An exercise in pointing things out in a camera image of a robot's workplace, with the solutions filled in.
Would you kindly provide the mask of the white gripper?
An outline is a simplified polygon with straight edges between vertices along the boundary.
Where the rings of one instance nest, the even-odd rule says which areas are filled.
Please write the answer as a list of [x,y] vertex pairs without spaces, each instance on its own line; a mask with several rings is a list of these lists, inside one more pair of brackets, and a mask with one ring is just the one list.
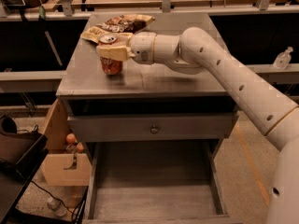
[[140,64],[153,64],[155,37],[156,34],[152,32],[141,32],[136,35],[119,33],[116,46],[98,45],[96,51],[100,57],[115,61],[125,62],[132,58]]

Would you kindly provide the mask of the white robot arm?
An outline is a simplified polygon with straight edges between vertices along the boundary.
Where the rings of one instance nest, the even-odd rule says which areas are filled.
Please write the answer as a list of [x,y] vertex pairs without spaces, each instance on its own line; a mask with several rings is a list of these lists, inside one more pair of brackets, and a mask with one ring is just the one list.
[[262,135],[279,151],[266,224],[299,224],[299,106],[234,58],[206,31],[181,35],[104,34],[96,47],[103,58],[161,63],[196,74],[204,67],[216,78]]

